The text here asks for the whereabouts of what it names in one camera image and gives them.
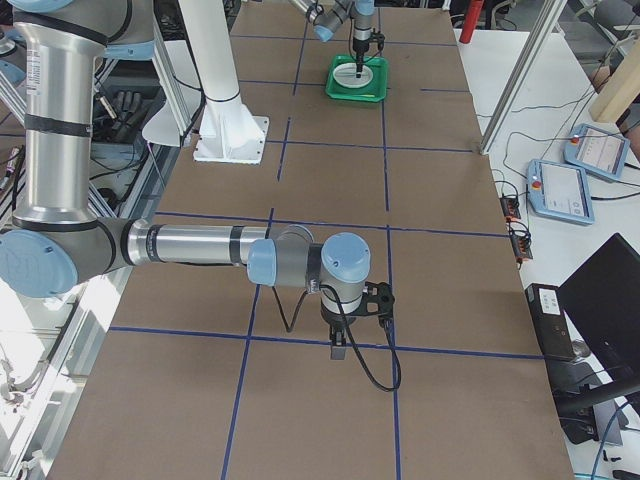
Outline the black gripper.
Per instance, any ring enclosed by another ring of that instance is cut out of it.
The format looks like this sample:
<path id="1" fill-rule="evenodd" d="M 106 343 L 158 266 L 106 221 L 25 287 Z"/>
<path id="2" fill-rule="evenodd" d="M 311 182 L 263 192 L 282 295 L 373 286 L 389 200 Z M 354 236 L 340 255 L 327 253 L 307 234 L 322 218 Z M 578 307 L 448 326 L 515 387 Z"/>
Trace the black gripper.
<path id="1" fill-rule="evenodd" d="M 332 343 L 330 347 L 330 359 L 335 361 L 344 360 L 346 357 L 345 324 L 351 325 L 355 322 L 356 317 L 354 315 L 347 315 L 344 321 L 339 313 L 330 311 L 324 304 L 321 305 L 321 316 L 329 325 L 329 338 Z"/>
<path id="2" fill-rule="evenodd" d="M 356 78 L 361 78 L 365 63 L 365 54 L 369 51 L 369 39 L 354 38 L 352 40 L 352 49 L 355 54 Z"/>

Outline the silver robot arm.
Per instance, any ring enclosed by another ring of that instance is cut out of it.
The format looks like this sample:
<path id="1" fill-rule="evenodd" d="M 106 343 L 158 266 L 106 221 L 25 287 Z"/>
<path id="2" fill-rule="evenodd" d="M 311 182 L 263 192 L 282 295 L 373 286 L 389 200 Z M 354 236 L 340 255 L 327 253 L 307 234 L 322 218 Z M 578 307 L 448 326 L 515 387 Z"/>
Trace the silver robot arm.
<path id="1" fill-rule="evenodd" d="M 374 37 L 372 27 L 374 1 L 335 0 L 329 11 L 326 11 L 318 1 L 291 0 L 290 3 L 304 15 L 322 42 L 329 41 L 347 20 L 354 22 L 351 27 L 352 48 L 355 53 L 356 77 L 360 79 L 364 69 L 365 54 Z"/>
<path id="2" fill-rule="evenodd" d="M 90 211 L 95 62 L 152 57 L 151 2 L 16 1 L 13 20 L 27 43 L 26 197 L 1 237 L 1 276 L 14 291 L 52 297 L 151 262 L 242 266 L 255 284 L 319 293 L 332 357 L 354 347 L 350 326 L 365 314 L 372 289 L 370 250 L 360 236 L 317 243 L 299 225 L 158 225 Z"/>

